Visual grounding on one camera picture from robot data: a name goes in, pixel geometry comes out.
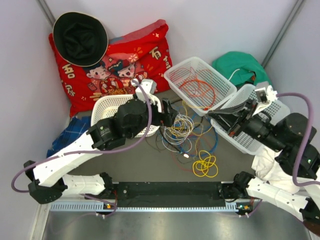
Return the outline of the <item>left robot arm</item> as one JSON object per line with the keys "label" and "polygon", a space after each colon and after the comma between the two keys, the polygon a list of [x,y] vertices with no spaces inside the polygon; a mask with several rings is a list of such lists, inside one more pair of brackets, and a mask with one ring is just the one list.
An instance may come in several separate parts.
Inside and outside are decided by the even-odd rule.
{"label": "left robot arm", "polygon": [[122,151],[126,140],[133,139],[147,126],[171,127],[177,115],[168,99],[151,105],[138,99],[128,100],[112,117],[99,120],[52,159],[39,165],[27,161],[25,174],[31,180],[28,193],[39,204],[72,195],[109,198],[114,185],[107,173],[84,176],[70,175],[70,171],[94,157]]}

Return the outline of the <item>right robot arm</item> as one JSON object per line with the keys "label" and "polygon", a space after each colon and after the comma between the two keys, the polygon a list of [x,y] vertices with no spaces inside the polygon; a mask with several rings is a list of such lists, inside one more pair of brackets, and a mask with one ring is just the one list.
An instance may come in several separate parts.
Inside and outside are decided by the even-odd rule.
{"label": "right robot arm", "polygon": [[245,171],[235,175],[232,190],[239,198],[258,198],[285,210],[318,234],[320,191],[315,187],[320,177],[320,153],[310,143],[317,131],[311,120],[300,113],[291,113],[277,124],[271,124],[270,116],[261,117],[270,104],[269,101],[247,99],[232,107],[210,110],[207,114],[230,137],[245,133],[278,153],[274,160],[280,170],[294,181],[301,179],[300,186],[306,189],[308,196],[290,193],[272,185],[270,180],[262,180]]}

